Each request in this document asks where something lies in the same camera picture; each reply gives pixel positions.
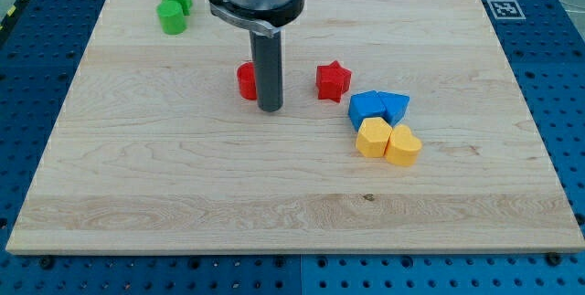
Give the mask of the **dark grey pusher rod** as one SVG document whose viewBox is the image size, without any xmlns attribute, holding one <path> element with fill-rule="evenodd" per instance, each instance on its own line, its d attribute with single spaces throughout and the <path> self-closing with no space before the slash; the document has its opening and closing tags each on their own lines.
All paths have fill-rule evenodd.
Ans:
<svg viewBox="0 0 585 295">
<path fill-rule="evenodd" d="M 277 111 L 283 105 L 281 33 L 266 37 L 250 32 L 250 48 L 258 106 L 263 111 Z"/>
</svg>

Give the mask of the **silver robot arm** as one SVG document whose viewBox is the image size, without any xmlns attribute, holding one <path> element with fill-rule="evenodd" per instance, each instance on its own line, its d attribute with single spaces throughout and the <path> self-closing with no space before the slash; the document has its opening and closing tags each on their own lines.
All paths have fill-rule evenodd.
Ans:
<svg viewBox="0 0 585 295">
<path fill-rule="evenodd" d="M 255 89 L 262 111 L 283 105 L 282 29 L 303 11 L 304 0 L 208 0 L 213 16 L 250 33 Z"/>
</svg>

